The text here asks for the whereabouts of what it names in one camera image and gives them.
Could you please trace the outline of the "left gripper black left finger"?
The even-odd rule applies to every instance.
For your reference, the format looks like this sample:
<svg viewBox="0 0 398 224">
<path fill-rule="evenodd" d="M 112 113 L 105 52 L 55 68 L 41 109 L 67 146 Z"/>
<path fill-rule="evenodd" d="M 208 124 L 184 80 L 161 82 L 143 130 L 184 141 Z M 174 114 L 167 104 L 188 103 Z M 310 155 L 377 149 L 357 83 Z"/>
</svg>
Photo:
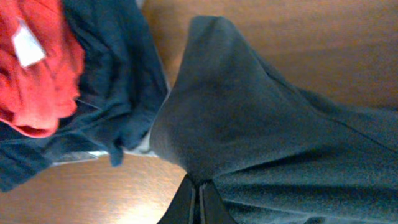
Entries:
<svg viewBox="0 0 398 224">
<path fill-rule="evenodd" d="M 195 185 L 186 175 L 158 224 L 193 224 L 195 199 Z"/>
</svg>

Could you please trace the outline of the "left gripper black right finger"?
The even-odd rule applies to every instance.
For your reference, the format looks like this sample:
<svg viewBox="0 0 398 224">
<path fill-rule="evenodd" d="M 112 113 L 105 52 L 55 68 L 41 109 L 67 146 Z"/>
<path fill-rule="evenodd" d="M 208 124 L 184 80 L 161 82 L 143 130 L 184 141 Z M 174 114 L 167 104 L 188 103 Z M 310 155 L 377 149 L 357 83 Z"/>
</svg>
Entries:
<svg viewBox="0 0 398 224">
<path fill-rule="evenodd" d="M 213 182 L 206 182 L 200 186 L 199 202 L 201 224 L 237 224 L 224 207 Z"/>
</svg>

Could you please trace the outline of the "dark green t-shirt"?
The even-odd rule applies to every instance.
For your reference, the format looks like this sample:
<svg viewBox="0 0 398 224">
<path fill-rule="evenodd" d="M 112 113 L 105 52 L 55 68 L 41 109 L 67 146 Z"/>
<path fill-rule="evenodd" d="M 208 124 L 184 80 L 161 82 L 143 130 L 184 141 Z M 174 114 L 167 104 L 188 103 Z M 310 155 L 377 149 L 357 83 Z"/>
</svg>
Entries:
<svg viewBox="0 0 398 224">
<path fill-rule="evenodd" d="M 397 112 L 290 84 L 224 17 L 192 19 L 150 146 L 238 223 L 397 222 Z"/>
</svg>

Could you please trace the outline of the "grey garment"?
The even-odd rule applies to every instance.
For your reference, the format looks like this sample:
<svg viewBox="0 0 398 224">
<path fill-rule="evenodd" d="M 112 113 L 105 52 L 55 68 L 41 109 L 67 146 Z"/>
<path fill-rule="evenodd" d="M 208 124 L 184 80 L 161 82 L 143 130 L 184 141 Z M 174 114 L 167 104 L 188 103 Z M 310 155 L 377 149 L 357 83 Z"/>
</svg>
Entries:
<svg viewBox="0 0 398 224">
<path fill-rule="evenodd" d="M 122 147 L 125 154 L 134 156 L 149 156 L 157 157 L 156 153 L 150 148 L 150 131 L 148 131 L 141 139 L 140 144 L 134 148 Z M 99 159 L 102 156 L 108 155 L 106 151 L 88 151 L 88 152 L 68 152 L 54 159 L 52 166 L 61 166 L 64 164 L 73 164 L 79 162 L 88 162 Z"/>
</svg>

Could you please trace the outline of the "navy blue garment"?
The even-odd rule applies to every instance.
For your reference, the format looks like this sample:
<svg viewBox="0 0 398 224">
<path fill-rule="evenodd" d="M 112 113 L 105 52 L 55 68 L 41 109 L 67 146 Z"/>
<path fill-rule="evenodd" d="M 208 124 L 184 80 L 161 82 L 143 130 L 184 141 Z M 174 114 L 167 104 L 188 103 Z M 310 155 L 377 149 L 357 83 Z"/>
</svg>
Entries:
<svg viewBox="0 0 398 224">
<path fill-rule="evenodd" d="M 65 0 L 67 21 L 85 50 L 77 112 L 50 137 L 1 126 L 1 190 L 61 162 L 107 152 L 118 166 L 149 132 L 168 86 L 149 25 L 134 0 Z"/>
</svg>

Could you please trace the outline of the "red t-shirt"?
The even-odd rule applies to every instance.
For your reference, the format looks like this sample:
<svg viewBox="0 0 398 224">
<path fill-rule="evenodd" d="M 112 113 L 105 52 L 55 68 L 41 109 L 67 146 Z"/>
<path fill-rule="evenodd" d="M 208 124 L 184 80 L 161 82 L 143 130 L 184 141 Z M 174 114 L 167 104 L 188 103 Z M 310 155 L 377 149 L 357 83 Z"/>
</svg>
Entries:
<svg viewBox="0 0 398 224">
<path fill-rule="evenodd" d="M 53 135 L 77 109 L 84 56 L 61 1 L 1 1 L 1 122 Z"/>
</svg>

